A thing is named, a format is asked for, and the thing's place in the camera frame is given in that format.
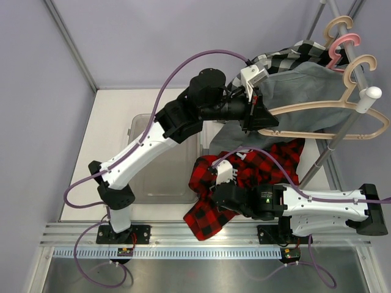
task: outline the fabric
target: fabric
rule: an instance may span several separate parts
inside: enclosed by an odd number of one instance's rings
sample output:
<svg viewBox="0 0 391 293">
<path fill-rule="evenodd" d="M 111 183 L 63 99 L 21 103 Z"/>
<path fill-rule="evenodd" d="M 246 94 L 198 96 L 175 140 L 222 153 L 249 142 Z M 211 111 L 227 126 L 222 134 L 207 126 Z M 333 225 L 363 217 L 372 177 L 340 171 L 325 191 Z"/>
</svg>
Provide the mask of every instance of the fabric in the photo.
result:
<svg viewBox="0 0 391 293">
<path fill-rule="evenodd" d="M 344 49 L 338 47 L 336 52 L 341 55 L 336 65 L 349 64 L 349 59 Z M 252 59 L 253 63 L 262 63 L 269 74 L 293 70 L 304 62 L 313 62 L 325 67 L 330 61 L 331 58 L 327 48 L 311 40 L 300 41 L 290 48 L 278 52 L 265 53 Z M 239 86 L 240 74 L 228 85 L 228 89 L 236 89 Z"/>
<path fill-rule="evenodd" d="M 299 184 L 296 169 L 304 147 L 304 139 L 273 145 L 269 153 L 282 165 L 295 184 Z M 237 213 L 217 210 L 212 201 L 217 175 L 211 169 L 214 161 L 227 154 L 202 156 L 194 164 L 189 187 L 199 194 L 199 201 L 183 217 L 191 231 L 200 241 L 218 233 Z M 228 160 L 234 169 L 234 182 L 240 187 L 254 187 L 260 184 L 287 183 L 283 173 L 273 161 L 257 151 L 235 153 Z"/>
<path fill-rule="evenodd" d="M 340 50 L 340 54 L 346 56 L 344 50 Z M 341 73 L 324 67 L 330 61 L 327 50 L 312 41 L 302 41 L 290 49 L 263 54 L 255 60 L 264 63 L 268 71 L 278 71 L 259 85 L 263 104 L 269 109 L 298 103 L 337 100 L 346 89 Z M 343 57 L 338 64 L 347 62 L 347 58 Z M 231 89 L 235 88 L 236 80 L 237 78 L 229 85 Z M 355 89 L 349 101 L 358 100 L 359 91 Z M 291 112 L 278 115 L 279 126 L 270 129 L 315 132 L 345 121 L 350 113 L 350 109 L 342 108 Z M 257 131 L 245 133 L 239 122 L 228 121 L 211 141 L 209 153 L 219 154 L 240 146 L 269 148 L 273 143 L 291 140 L 293 138 L 262 136 Z"/>
</svg>

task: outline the clear plastic container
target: clear plastic container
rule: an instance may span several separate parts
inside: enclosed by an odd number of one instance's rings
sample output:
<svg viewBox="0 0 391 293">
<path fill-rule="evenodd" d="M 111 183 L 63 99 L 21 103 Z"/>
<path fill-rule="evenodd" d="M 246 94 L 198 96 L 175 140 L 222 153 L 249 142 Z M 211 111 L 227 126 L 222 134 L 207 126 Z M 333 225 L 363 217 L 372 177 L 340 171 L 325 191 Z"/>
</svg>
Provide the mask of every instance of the clear plastic container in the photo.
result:
<svg viewBox="0 0 391 293">
<path fill-rule="evenodd" d="M 147 127 L 150 114 L 133 118 L 129 142 Z M 129 182 L 135 203 L 194 203 L 197 195 L 188 183 L 196 159 L 200 156 L 200 139 L 196 134 L 180 145 L 156 157 Z"/>
</svg>

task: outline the metal base plate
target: metal base plate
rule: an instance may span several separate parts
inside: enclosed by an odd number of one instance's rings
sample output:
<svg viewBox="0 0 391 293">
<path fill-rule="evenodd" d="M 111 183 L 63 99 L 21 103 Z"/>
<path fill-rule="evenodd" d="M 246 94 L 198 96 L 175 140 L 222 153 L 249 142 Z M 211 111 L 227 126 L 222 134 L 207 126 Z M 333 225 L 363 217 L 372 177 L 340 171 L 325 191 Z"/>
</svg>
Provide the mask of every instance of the metal base plate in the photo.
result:
<svg viewBox="0 0 391 293">
<path fill-rule="evenodd" d="M 136 235 L 136 244 L 149 244 L 150 225 L 132 225 L 131 228 L 131 233 Z M 133 239 L 130 235 L 120 242 L 118 236 L 110 225 L 100 225 L 97 234 L 97 244 L 133 244 Z"/>
<path fill-rule="evenodd" d="M 278 225 L 259 225 L 257 226 L 259 244 L 297 244 L 300 239 L 301 244 L 307 244 L 308 237 L 290 236 L 287 239 L 281 239 L 279 236 Z"/>
</svg>

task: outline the pink hanger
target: pink hanger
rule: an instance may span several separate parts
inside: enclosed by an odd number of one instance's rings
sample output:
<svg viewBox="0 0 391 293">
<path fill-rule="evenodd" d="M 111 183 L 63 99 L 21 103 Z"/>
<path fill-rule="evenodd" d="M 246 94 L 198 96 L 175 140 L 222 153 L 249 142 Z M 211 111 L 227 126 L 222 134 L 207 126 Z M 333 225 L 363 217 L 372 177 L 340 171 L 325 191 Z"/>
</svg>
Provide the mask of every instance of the pink hanger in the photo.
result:
<svg viewBox="0 0 391 293">
<path fill-rule="evenodd" d="M 336 39 L 329 48 L 329 56 L 331 58 L 331 61 L 326 66 L 326 68 L 338 72 L 344 72 L 343 69 L 334 68 L 335 64 L 337 64 L 338 60 L 340 60 L 340 58 L 342 57 L 341 54 L 336 53 L 335 50 L 337 49 L 337 46 L 339 46 L 340 44 L 346 41 L 353 41 L 354 46 L 358 46 L 361 43 L 361 38 L 357 34 L 350 33 Z"/>
</svg>

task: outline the metal rod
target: metal rod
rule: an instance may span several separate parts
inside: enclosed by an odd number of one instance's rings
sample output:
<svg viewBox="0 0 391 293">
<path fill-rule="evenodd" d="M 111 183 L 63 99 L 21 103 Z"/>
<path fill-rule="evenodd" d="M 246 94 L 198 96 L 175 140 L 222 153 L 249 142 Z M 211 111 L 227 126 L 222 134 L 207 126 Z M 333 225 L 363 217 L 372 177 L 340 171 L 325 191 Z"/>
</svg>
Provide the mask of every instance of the metal rod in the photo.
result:
<svg viewBox="0 0 391 293">
<path fill-rule="evenodd" d="M 366 0 L 354 0 L 346 15 L 350 16 L 352 20 L 355 20 L 360 13 L 362 6 L 365 4 L 365 1 Z M 339 35 L 339 32 L 337 32 L 334 36 L 334 40 L 338 39 Z"/>
<path fill-rule="evenodd" d="M 313 34 L 313 30 L 315 29 L 316 25 L 318 24 L 319 18 L 323 12 L 324 6 L 326 5 L 326 0 L 321 0 L 318 6 L 318 10 L 316 11 L 315 17 L 312 20 L 312 24 L 310 27 L 310 30 L 307 34 L 306 40 L 310 40 L 311 36 Z"/>
<path fill-rule="evenodd" d="M 354 111 L 347 121 L 344 123 L 344 125 L 341 127 L 337 135 L 334 137 L 334 139 L 330 142 L 330 144 L 327 146 L 327 148 L 321 153 L 319 158 L 316 160 L 316 162 L 312 165 L 310 170 L 305 174 L 304 178 L 300 182 L 299 188 L 303 189 L 306 187 L 306 185 L 311 181 L 311 179 L 315 176 L 315 174 L 319 171 L 319 169 L 322 167 L 322 165 L 325 163 L 325 161 L 331 156 L 331 153 L 335 150 L 337 145 L 340 143 L 341 140 L 345 137 L 345 135 L 348 133 L 350 127 L 355 124 L 358 118 L 360 118 L 361 114 Z"/>
<path fill-rule="evenodd" d="M 349 9 L 348 15 L 355 20 L 367 0 L 355 0 Z"/>
<path fill-rule="evenodd" d="M 335 0 L 328 0 L 328 2 L 330 4 L 330 9 L 331 9 L 331 12 L 332 12 L 334 18 L 341 16 L 341 13 L 338 9 L 338 6 L 337 6 L 337 3 L 335 2 Z M 340 23 L 338 25 L 338 33 L 340 34 L 340 36 L 346 35 L 348 33 L 348 29 L 347 29 L 345 23 Z M 356 53 L 354 52 L 354 45 L 351 42 L 345 42 L 345 51 L 346 51 L 346 55 L 348 56 L 348 59 L 350 62 L 352 62 L 357 57 Z M 366 89 L 368 87 L 368 82 L 364 76 L 364 73 L 363 73 L 361 67 L 356 67 L 353 70 L 353 73 L 354 73 L 354 76 L 356 77 L 357 86 L 358 86 L 359 90 Z"/>
<path fill-rule="evenodd" d="M 335 17 L 338 17 L 341 15 L 337 3 L 335 0 L 328 0 L 328 3 L 330 4 L 331 12 Z M 346 27 L 345 23 L 338 25 L 338 33 L 342 35 L 346 35 L 348 33 L 348 29 Z M 354 46 L 351 42 L 345 42 L 345 51 L 346 55 L 348 56 L 348 59 L 350 62 L 352 62 L 356 58 L 356 53 L 354 52 Z M 368 87 L 368 82 L 364 76 L 364 73 L 361 69 L 361 67 L 356 67 L 353 70 L 354 76 L 356 77 L 357 86 L 359 90 L 366 89 Z M 315 174 L 319 171 L 319 169 L 322 167 L 322 165 L 325 163 L 325 161 L 331 156 L 331 153 L 335 150 L 337 145 L 343 140 L 345 135 L 348 133 L 350 127 L 360 118 L 362 114 L 354 111 L 347 121 L 344 123 L 344 125 L 341 127 L 339 132 L 336 134 L 334 139 L 330 142 L 330 144 L 327 146 L 327 149 L 325 149 L 320 157 L 316 160 L 316 162 L 312 165 L 310 170 L 305 174 L 303 180 L 300 182 L 299 187 L 302 189 L 304 188 L 311 179 L 315 176 Z"/>
<path fill-rule="evenodd" d="M 68 49 L 73 56 L 77 66 L 81 70 L 81 73 L 83 74 L 84 78 L 86 79 L 87 83 L 90 85 L 90 88 L 94 93 L 97 93 L 98 87 L 93 80 L 93 77 L 90 73 L 90 71 L 87 68 L 87 65 L 84 63 L 84 60 L 82 59 L 75 42 L 72 40 L 71 35 L 69 34 L 69 31 L 67 27 L 65 26 L 65 23 L 56 7 L 56 5 L 53 3 L 52 0 L 42 0 L 44 5 L 49 11 L 49 14 L 51 15 L 52 19 L 54 20 L 58 30 L 61 33 L 62 38 L 64 39 L 65 43 L 68 46 Z"/>
</svg>

